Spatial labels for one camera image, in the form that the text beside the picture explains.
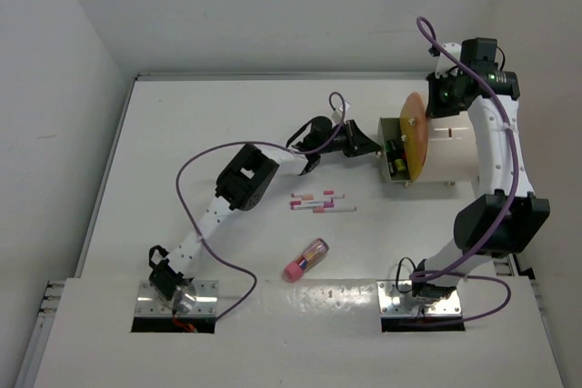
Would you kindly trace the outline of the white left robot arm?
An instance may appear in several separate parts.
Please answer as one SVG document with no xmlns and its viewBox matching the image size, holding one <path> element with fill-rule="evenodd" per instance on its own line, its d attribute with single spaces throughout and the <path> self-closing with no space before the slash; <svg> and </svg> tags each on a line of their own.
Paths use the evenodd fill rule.
<svg viewBox="0 0 582 388">
<path fill-rule="evenodd" d="M 168 302 L 176 298 L 178 290 L 192 282 L 195 275 L 189 269 L 202 251 L 257 282 L 255 274 L 213 252 L 208 239 L 230 214 L 256 207 L 276 175 L 309 174 L 320 164 L 322 154 L 340 152 L 352 158 L 377 154 L 381 150 L 381 146 L 364 134 L 355 121 L 335 123 L 328 117 L 316 116 L 292 134 L 284 146 L 267 142 L 228 143 L 214 146 L 194 158 L 234 145 L 240 149 L 216 178 L 214 196 L 200 220 L 196 220 L 188 209 L 180 188 L 181 176 L 176 177 L 178 200 L 194 231 L 171 252 L 160 245 L 151 247 L 148 259 L 151 268 L 149 283 Z"/>
</svg>

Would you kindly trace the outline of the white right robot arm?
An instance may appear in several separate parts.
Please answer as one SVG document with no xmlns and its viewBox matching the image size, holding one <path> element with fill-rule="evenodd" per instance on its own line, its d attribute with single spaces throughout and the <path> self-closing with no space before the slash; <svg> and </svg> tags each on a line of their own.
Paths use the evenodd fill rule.
<svg viewBox="0 0 582 388">
<path fill-rule="evenodd" d="M 411 294 L 429 302 L 447 298 L 462 277 L 493 258 L 524 251 L 550 215 L 536 195 L 520 147 L 517 75 L 496 60 L 497 40 L 433 44 L 435 72 L 427 77 L 430 119 L 467 113 L 476 138 L 477 193 L 454 221 L 453 237 L 411 276 Z"/>
</svg>

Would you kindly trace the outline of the yellow black highlighter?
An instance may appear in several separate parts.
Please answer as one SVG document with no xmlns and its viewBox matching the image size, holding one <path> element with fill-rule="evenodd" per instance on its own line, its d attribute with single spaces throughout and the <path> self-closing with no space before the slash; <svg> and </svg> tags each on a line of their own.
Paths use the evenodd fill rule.
<svg viewBox="0 0 582 388">
<path fill-rule="evenodd" d="M 404 172 L 406 170 L 406 162 L 403 159 L 396 159 L 394 167 L 399 173 Z"/>
</svg>

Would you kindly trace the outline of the green black highlighter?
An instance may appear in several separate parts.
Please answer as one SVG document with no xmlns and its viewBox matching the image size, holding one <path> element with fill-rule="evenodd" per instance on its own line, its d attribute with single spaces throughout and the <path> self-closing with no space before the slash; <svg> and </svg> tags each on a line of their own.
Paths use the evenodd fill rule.
<svg viewBox="0 0 582 388">
<path fill-rule="evenodd" d="M 398 151 L 398 146 L 394 140 L 386 141 L 385 148 L 387 153 L 395 153 Z"/>
</svg>

